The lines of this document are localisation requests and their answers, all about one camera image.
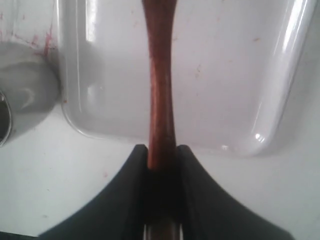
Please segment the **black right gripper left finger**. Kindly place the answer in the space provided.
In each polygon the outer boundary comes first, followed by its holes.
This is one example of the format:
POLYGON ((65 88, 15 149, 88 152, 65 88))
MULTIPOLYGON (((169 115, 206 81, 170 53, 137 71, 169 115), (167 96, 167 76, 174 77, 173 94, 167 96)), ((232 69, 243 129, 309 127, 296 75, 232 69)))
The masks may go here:
POLYGON ((145 145, 136 145, 120 171, 93 200, 38 239, 142 240, 147 155, 145 145))

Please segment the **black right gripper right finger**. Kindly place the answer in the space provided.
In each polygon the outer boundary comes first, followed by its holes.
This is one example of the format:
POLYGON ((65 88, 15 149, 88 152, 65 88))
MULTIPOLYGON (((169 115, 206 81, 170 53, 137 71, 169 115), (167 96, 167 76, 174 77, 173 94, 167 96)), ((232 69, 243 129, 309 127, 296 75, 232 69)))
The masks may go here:
POLYGON ((191 148, 176 148, 185 240, 291 240, 292 235, 242 205, 204 169, 191 148))

